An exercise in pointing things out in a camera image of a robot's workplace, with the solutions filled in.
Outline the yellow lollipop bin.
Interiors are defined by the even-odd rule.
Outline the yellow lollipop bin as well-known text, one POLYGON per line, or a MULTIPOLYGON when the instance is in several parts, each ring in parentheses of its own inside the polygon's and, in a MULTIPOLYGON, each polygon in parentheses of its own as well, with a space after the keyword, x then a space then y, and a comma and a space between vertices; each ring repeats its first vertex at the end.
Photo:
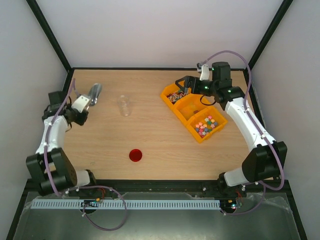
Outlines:
POLYGON ((178 109, 185 107, 192 100, 192 94, 187 96, 178 96, 179 87, 172 83, 167 85, 161 92, 160 98, 173 112, 177 112, 178 109))

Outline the metal scoop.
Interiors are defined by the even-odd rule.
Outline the metal scoop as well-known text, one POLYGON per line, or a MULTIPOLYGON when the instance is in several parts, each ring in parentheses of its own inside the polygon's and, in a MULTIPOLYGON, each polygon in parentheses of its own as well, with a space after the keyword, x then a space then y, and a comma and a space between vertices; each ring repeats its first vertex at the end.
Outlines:
POLYGON ((95 83, 90 91, 89 91, 89 97, 90 97, 90 104, 89 106, 90 107, 93 107, 94 105, 97 104, 97 101, 98 101, 98 98, 101 94, 101 91, 102 91, 102 84, 101 83, 95 83))

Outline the yellow star candy bin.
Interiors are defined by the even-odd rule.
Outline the yellow star candy bin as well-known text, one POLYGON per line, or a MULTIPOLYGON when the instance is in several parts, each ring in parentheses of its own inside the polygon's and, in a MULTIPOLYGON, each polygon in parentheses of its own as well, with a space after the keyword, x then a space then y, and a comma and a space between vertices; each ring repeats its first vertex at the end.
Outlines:
POLYGON ((215 107, 209 106, 192 116, 185 127, 200 144, 221 131, 227 123, 228 120, 215 107))

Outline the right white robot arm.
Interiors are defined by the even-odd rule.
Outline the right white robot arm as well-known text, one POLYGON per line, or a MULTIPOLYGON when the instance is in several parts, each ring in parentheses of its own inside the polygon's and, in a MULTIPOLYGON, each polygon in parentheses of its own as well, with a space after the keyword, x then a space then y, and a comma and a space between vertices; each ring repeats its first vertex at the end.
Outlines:
POLYGON ((229 196, 236 186, 261 184, 278 191, 285 183, 284 163, 287 146, 277 142, 262 126, 247 101, 247 96, 238 86, 233 86, 231 67, 227 62, 214 62, 211 67, 199 65, 200 76, 184 76, 175 81, 183 92, 213 97, 233 119, 248 146, 249 154, 241 167, 221 173, 218 191, 229 196))

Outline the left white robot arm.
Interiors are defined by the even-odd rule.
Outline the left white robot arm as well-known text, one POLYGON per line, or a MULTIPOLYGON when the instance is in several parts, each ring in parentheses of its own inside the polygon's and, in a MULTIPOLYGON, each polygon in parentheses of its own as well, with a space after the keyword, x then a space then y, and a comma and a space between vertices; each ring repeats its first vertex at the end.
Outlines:
POLYGON ((34 155, 26 158, 26 166, 40 195, 96 183, 89 169, 75 170, 63 150, 65 134, 72 124, 83 126, 88 118, 91 98, 79 95, 75 101, 62 91, 48 94, 49 105, 43 112, 44 132, 34 155))

